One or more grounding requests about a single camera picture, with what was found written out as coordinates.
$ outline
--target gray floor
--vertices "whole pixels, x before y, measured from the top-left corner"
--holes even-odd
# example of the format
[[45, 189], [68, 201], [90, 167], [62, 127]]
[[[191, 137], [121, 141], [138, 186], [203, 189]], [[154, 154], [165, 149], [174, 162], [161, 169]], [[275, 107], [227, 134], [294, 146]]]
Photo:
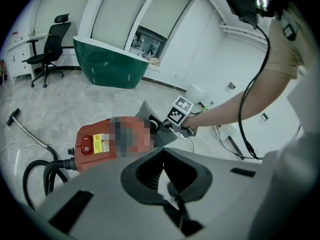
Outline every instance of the gray floor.
[[[51, 144], [61, 159], [68, 159], [68, 148], [74, 147], [81, 126], [93, 124], [114, 116], [133, 116], [143, 101], [148, 101], [157, 115], [164, 119], [178, 95], [183, 93], [161, 85], [141, 81], [135, 89], [96, 86], [81, 71], [65, 71], [64, 78], [50, 75], [48, 87], [43, 79], [30, 87], [31, 77], [22, 76], [15, 84], [7, 80], [0, 86], [0, 150], [15, 141], [24, 146], [35, 144], [18, 126], [6, 126], [9, 115], [20, 108], [18, 120], [45, 143]], [[192, 138], [194, 152], [221, 159], [238, 160], [214, 139], [210, 127], [200, 127]], [[177, 139], [168, 147], [192, 151], [192, 143]], [[15, 143], [0, 152], [1, 173], [14, 197], [25, 203], [22, 178], [27, 165], [34, 160], [52, 161], [51, 154], [40, 146], [22, 147]], [[43, 167], [35, 168], [29, 177], [28, 189], [33, 203], [38, 206], [45, 198]], [[66, 172], [70, 178], [78, 172]]]

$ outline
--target white cabinet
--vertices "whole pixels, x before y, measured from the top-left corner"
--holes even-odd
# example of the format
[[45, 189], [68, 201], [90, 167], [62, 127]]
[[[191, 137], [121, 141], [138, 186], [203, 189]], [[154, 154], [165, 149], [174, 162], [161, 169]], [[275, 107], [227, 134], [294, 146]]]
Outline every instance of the white cabinet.
[[29, 43], [18, 45], [7, 52], [6, 55], [6, 68], [10, 78], [14, 81], [15, 77], [31, 74], [32, 79], [35, 78], [32, 65], [22, 62], [30, 58]]
[[34, 56], [31, 43], [27, 43], [29, 40], [44, 40], [47, 33], [39, 34], [36, 36], [28, 37], [24, 41], [20, 41], [17, 44], [11, 44], [6, 52], [6, 69], [12, 81], [16, 77], [31, 74], [32, 79], [35, 79], [34, 69], [41, 67], [41, 64], [30, 65], [25, 61]]

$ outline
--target power switch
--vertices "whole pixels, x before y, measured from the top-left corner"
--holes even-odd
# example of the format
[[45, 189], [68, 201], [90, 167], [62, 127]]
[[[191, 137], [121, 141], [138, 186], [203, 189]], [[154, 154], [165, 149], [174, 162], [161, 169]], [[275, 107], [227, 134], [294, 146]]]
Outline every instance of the power switch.
[[92, 153], [92, 137], [89, 135], [83, 136], [81, 139], [81, 150], [86, 156]]

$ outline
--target black cable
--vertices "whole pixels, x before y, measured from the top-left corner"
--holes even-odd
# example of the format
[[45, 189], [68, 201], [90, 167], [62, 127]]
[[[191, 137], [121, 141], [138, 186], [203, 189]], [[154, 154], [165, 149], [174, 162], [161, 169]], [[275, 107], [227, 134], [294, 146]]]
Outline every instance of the black cable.
[[191, 141], [192, 143], [192, 152], [194, 153], [195, 152], [195, 146], [194, 146], [194, 142], [188, 137], [188, 139]]
[[218, 134], [217, 134], [217, 132], [216, 132], [215, 128], [214, 128], [213, 126], [211, 126], [211, 128], [212, 128], [212, 130], [213, 130], [213, 131], [214, 131], [214, 133], [215, 133], [215, 136], [216, 136], [216, 138], [217, 138], [217, 141], [219, 141], [219, 142], [220, 142], [220, 144], [223, 146], [223, 148], [224, 148], [225, 150], [229, 151], [230, 153], [232, 153], [232, 154], [234, 154], [235, 156], [240, 157], [240, 158], [255, 159], [254, 157], [247, 157], [247, 156], [243, 156], [243, 155], [240, 155], [240, 154], [234, 153], [234, 152], [233, 152], [233, 151], [231, 151], [230, 149], [226, 148], [226, 146], [225, 146], [225, 145], [223, 144], [223, 142], [221, 141], [221, 137], [220, 137], [220, 138], [218, 137]]
[[197, 112], [197, 113], [190, 112], [190, 115], [199, 115], [200, 113], [202, 113], [202, 111]]
[[295, 132], [295, 134], [293, 135], [293, 137], [292, 137], [292, 139], [290, 140], [290, 142], [293, 142], [293, 141], [297, 138], [297, 136], [298, 136], [298, 134], [299, 134], [299, 132], [300, 132], [300, 129], [301, 129], [301, 124], [299, 125], [298, 129], [296, 130], [296, 132]]
[[241, 101], [240, 101], [240, 106], [239, 106], [238, 124], [239, 124], [239, 128], [240, 128], [240, 133], [241, 133], [242, 139], [243, 139], [244, 144], [245, 144], [246, 148], [248, 149], [250, 155], [252, 157], [254, 157], [255, 159], [260, 160], [261, 158], [256, 156], [254, 148], [252, 147], [252, 145], [247, 140], [245, 132], [244, 132], [244, 129], [243, 129], [243, 126], [242, 126], [242, 108], [243, 108], [243, 105], [244, 105], [244, 103], [245, 103], [245, 101], [246, 101], [246, 99], [247, 99], [247, 97], [249, 95], [249, 92], [251, 91], [252, 87], [254, 86], [256, 80], [258, 79], [258, 77], [261, 74], [262, 70], [265, 68], [265, 66], [267, 64], [267, 61], [268, 61], [268, 58], [269, 58], [269, 54], [270, 54], [270, 40], [269, 40], [268, 36], [266, 35], [266, 33], [259, 26], [256, 26], [256, 28], [263, 34], [263, 36], [264, 36], [264, 38], [265, 38], [265, 40], [267, 42], [268, 48], [267, 48], [267, 51], [266, 51], [266, 54], [265, 54], [265, 57], [264, 57], [264, 60], [263, 60], [263, 63], [261, 65], [261, 68], [260, 68], [259, 72], [250, 81], [250, 83], [248, 84], [248, 86], [245, 88], [245, 90], [243, 92], [243, 95], [242, 95], [242, 98], [241, 98]]

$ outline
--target black office chair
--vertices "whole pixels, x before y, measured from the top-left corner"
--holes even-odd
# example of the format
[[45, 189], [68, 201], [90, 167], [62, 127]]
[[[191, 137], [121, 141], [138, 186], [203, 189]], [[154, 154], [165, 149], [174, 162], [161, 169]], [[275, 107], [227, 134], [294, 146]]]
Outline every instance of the black office chair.
[[[43, 88], [47, 87], [46, 81], [49, 75], [48, 65], [55, 66], [54, 64], [52, 64], [52, 62], [57, 61], [60, 55], [62, 54], [63, 49], [61, 46], [61, 42], [71, 25], [71, 22], [67, 22], [68, 15], [69, 13], [64, 15], [59, 15], [54, 19], [54, 23], [59, 23], [59, 24], [55, 24], [50, 27], [49, 34], [44, 45], [43, 54], [37, 55], [37, 52], [36, 52], [35, 43], [39, 40], [34, 39], [27, 42], [27, 43], [32, 43], [34, 56], [22, 62], [26, 62], [31, 65], [41, 63], [42, 64], [41, 68], [43, 70], [43, 72], [40, 75], [38, 75], [35, 79], [32, 80], [31, 87], [34, 87], [35, 86], [34, 82], [43, 76], [44, 76]], [[50, 74], [61, 74], [61, 77], [62, 78], [64, 77], [64, 73], [58, 70], [51, 71]]]

